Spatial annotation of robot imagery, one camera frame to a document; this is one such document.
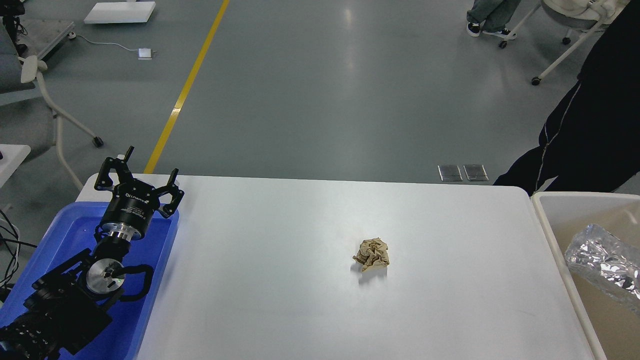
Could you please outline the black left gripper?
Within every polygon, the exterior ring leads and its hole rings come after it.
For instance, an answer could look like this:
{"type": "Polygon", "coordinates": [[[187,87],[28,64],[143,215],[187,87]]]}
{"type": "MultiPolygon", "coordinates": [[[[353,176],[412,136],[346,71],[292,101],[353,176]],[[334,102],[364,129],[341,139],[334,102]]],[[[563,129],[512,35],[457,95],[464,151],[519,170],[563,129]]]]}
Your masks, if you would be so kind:
{"type": "Polygon", "coordinates": [[[185,192],[176,184],[178,168],[173,169],[169,180],[161,187],[154,187],[143,181],[133,181],[128,160],[134,149],[134,146],[129,146],[123,158],[106,157],[97,174],[94,189],[113,192],[99,223],[101,230],[112,231],[121,224],[134,230],[131,240],[140,240],[146,236],[154,212],[158,211],[165,219],[173,216],[185,192]],[[116,186],[110,178],[112,171],[118,176],[119,183],[116,186]],[[160,198],[165,195],[170,195],[171,200],[161,205],[160,198]]]}

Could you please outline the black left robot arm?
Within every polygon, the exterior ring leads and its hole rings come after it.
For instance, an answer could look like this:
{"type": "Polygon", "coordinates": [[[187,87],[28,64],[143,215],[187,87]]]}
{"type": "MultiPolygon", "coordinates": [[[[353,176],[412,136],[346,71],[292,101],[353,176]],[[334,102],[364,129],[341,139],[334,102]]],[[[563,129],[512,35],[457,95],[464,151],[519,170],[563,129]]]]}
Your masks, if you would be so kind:
{"type": "Polygon", "coordinates": [[[117,302],[135,302],[151,290],[150,264],[124,265],[131,243],[146,236],[158,212],[176,214],[184,192],[173,169],[164,186],[135,178],[128,167],[134,151],[107,157],[94,189],[112,194],[94,230],[96,246],[83,249],[32,283],[26,312],[1,328],[3,360],[57,360],[62,349],[71,354],[85,348],[112,323],[109,309],[117,302]]]}

